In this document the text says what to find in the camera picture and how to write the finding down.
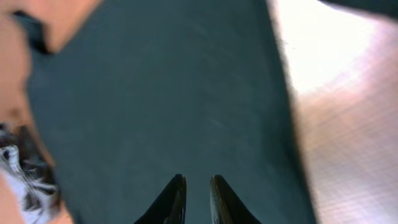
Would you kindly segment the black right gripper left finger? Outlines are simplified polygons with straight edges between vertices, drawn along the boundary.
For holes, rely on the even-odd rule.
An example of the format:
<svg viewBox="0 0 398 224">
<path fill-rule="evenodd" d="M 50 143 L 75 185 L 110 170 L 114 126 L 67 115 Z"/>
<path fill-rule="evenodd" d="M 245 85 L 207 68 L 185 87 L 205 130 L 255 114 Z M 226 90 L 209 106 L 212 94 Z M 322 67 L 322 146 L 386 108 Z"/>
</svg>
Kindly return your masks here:
<svg viewBox="0 0 398 224">
<path fill-rule="evenodd" d="M 184 224 L 186 203 L 186 179 L 176 174 L 134 224 Z"/>
</svg>

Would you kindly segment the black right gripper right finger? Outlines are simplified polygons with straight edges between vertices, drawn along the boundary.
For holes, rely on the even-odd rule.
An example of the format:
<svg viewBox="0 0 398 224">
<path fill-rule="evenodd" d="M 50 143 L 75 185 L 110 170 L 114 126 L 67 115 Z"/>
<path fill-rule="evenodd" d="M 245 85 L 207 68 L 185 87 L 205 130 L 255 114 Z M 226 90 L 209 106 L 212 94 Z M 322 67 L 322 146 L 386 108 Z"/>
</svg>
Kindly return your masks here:
<svg viewBox="0 0 398 224">
<path fill-rule="evenodd" d="M 210 210 L 212 224 L 261 224 L 222 175 L 210 180 Z"/>
</svg>

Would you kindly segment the black t-shirt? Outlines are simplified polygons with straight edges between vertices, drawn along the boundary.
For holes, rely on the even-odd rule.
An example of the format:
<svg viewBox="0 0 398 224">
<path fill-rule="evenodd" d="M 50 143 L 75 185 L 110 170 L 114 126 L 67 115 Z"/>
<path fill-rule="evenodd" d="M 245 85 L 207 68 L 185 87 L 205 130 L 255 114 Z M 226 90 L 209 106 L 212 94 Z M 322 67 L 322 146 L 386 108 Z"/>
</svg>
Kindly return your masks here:
<svg viewBox="0 0 398 224">
<path fill-rule="evenodd" d="M 27 94 L 76 223 L 133 223 L 176 174 L 187 223 L 224 177 L 251 217 L 315 223 L 289 94 L 262 0 L 103 1 L 57 54 L 29 38 Z"/>
</svg>

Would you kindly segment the folded grey shorts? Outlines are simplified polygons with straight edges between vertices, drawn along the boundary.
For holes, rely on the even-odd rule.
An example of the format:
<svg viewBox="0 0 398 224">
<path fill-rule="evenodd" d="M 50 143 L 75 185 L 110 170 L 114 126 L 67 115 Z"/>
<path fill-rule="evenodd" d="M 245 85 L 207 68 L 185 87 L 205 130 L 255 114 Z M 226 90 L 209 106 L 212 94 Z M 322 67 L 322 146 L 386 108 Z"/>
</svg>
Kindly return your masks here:
<svg viewBox="0 0 398 224">
<path fill-rule="evenodd" d="M 26 126 L 14 134 L 1 124 L 1 172 L 26 223 L 48 223 L 59 214 L 59 187 Z"/>
</svg>

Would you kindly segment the dark garment under pile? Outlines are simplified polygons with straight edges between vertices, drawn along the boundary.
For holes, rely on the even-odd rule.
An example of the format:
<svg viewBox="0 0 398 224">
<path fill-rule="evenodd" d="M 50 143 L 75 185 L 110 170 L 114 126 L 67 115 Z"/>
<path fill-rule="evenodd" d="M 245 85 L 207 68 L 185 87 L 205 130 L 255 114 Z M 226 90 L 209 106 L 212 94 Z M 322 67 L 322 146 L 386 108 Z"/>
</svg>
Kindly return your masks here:
<svg viewBox="0 0 398 224">
<path fill-rule="evenodd" d="M 397 19 L 397 0 L 321 0 Z"/>
</svg>

